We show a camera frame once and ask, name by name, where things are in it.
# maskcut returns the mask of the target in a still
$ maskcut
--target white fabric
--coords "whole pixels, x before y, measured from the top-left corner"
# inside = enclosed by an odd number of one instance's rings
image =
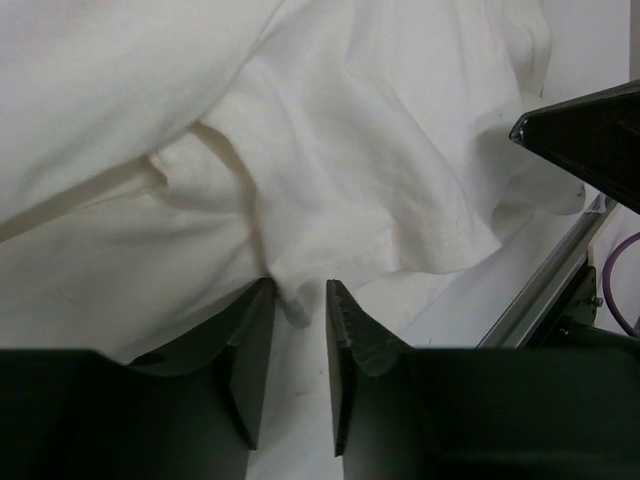
[[[314,320],[278,322],[249,478],[339,478],[327,278],[401,328],[532,207],[582,206],[507,139],[544,82],[538,0],[22,0],[0,19],[0,342],[128,361],[273,276]]]

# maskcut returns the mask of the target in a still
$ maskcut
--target white wall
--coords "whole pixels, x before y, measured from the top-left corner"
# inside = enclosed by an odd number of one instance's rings
[[[639,10],[638,0],[543,0],[553,41],[545,98],[568,100],[629,80],[632,1]]]

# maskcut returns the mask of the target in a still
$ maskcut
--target black angled piece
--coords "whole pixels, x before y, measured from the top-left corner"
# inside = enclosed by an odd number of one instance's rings
[[[510,138],[640,213],[640,81],[526,113]]]
[[[0,351],[0,478],[243,480],[256,447],[275,285],[129,366]]]
[[[640,478],[630,355],[411,348],[335,280],[327,334],[345,480]]]

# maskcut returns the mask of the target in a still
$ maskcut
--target metal rail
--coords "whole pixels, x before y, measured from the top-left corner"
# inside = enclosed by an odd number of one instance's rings
[[[533,334],[571,279],[587,261],[589,242],[605,222],[616,202],[606,199],[606,212],[585,213],[562,239],[478,347],[516,348]]]

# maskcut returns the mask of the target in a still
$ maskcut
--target wire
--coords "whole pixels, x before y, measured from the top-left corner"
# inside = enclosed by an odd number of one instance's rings
[[[602,290],[604,293],[604,300],[607,302],[607,307],[609,308],[611,315],[613,315],[613,318],[618,322],[618,325],[620,325],[627,335],[636,338],[640,337],[639,332],[622,316],[622,313],[620,313],[620,310],[613,299],[613,293],[611,292],[611,273],[613,272],[613,267],[618,258],[620,258],[620,255],[638,241],[640,241],[640,232],[630,236],[618,245],[615,250],[611,252],[611,255],[609,255],[609,258],[607,258],[607,261],[604,263],[604,268],[602,269]]]

